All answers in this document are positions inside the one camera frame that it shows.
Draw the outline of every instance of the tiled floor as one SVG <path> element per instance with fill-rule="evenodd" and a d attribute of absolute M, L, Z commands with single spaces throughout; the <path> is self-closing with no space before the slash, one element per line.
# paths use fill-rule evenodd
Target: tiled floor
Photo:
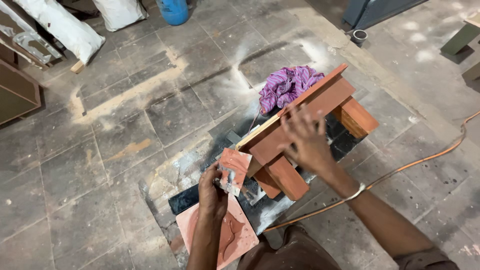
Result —
<path fill-rule="evenodd" d="M 478 54 L 460 64 L 438 54 L 446 36 L 461 27 L 462 14 L 479 8 L 474 1 L 461 3 L 450 10 L 444 0 L 431 0 L 369 31 L 366 50 L 416 89 L 424 102 L 418 109 L 350 64 L 363 56 L 347 45 L 330 45 L 339 38 L 320 38 L 319 31 L 329 31 L 326 20 L 303 23 L 307 15 L 301 14 L 313 10 L 303 1 L 199 1 L 177 27 L 168 26 L 150 1 L 147 20 L 115 33 L 95 24 L 107 41 L 79 75 L 69 71 L 77 62 L 70 52 L 46 72 L 24 65 L 45 87 L 45 107 L 0 130 L 0 262 L 25 270 L 178 269 L 139 182 L 158 208 L 194 185 L 231 144 L 231 130 L 247 133 L 257 92 L 284 66 L 308 64 L 328 73 L 350 64 L 344 76 L 357 89 L 355 98 L 380 122 L 341 161 L 355 177 L 372 181 L 442 149 L 450 141 L 433 131 L 431 115 L 415 110 L 435 106 L 440 113 L 434 117 L 456 128 L 480 104 L 475 83 L 459 76 Z M 264 121 L 260 116 L 256 123 Z M 475 147 L 479 123 L 468 126 Z M 480 165 L 471 156 L 456 151 L 374 189 L 462 269 L 480 262 L 480 254 L 470 251 L 480 241 Z M 314 180 L 283 218 L 335 198 Z M 393 265 L 346 207 L 303 224 L 345 270 Z"/>

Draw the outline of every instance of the cloth rag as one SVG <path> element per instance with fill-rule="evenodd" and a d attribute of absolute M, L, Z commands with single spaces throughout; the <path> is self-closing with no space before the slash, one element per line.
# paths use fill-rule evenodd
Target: cloth rag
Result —
<path fill-rule="evenodd" d="M 284 67 L 267 78 L 267 83 L 259 92 L 261 114 L 271 111 L 275 105 L 283 108 L 309 87 L 324 78 L 323 73 L 309 66 Z"/>

